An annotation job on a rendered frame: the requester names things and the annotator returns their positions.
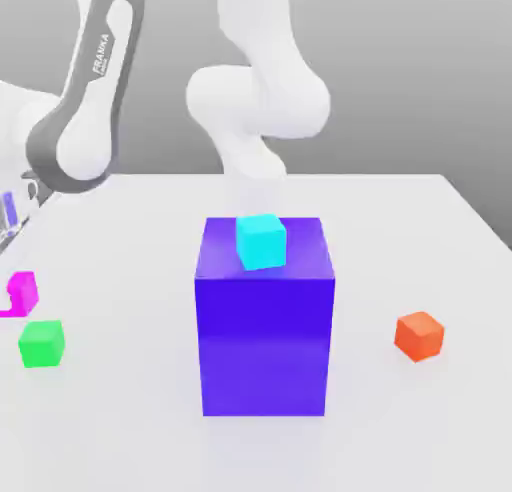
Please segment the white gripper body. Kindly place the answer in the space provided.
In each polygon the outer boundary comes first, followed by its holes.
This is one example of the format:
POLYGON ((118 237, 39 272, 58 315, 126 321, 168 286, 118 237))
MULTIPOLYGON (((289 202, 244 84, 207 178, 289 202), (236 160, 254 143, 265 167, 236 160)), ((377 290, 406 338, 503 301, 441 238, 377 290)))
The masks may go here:
POLYGON ((12 275, 12 259, 0 256, 0 309, 9 309, 11 300, 7 291, 9 279, 12 275))

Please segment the large purple box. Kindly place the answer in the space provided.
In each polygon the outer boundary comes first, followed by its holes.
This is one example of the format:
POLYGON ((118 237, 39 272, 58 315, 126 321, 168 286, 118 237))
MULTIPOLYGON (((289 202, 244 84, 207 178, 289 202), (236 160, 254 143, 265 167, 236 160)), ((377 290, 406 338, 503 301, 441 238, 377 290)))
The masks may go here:
POLYGON ((232 218, 207 220, 195 273, 206 416, 325 412, 335 273, 322 223, 285 218, 287 262, 247 271, 232 218))

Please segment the small orange cube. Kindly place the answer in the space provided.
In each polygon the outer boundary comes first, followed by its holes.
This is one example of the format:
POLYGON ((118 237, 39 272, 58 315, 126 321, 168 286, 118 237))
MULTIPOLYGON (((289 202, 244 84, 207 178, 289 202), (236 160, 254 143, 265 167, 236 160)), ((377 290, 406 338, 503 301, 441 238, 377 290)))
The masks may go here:
POLYGON ((441 323, 419 311, 398 318, 394 344, 412 361, 420 362, 440 353, 444 334, 441 323))

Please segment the small green cube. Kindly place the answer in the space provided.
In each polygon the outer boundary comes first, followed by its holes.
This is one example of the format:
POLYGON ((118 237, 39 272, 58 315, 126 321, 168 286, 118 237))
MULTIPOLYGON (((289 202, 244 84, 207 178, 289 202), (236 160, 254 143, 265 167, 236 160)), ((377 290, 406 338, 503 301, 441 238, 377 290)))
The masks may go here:
POLYGON ((25 368, 58 366, 65 349, 62 322, 29 322, 19 337, 18 347, 25 368))

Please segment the small magenta cube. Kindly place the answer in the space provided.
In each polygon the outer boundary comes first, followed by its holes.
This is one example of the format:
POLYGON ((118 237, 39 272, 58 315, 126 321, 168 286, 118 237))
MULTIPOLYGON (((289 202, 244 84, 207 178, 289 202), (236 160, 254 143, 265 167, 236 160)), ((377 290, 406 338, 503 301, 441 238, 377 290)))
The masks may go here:
POLYGON ((11 306, 0 310, 0 318, 22 318, 30 314, 39 301, 39 293, 33 271, 14 273, 7 283, 11 306))

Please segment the small cyan cube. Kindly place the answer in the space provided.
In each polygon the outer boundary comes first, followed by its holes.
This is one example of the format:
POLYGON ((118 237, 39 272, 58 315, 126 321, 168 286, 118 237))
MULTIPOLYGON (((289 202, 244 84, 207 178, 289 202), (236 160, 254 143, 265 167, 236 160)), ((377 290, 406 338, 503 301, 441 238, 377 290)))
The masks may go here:
POLYGON ((287 230, 274 214, 237 217, 235 239, 236 251, 245 270, 277 268, 286 264, 287 230))

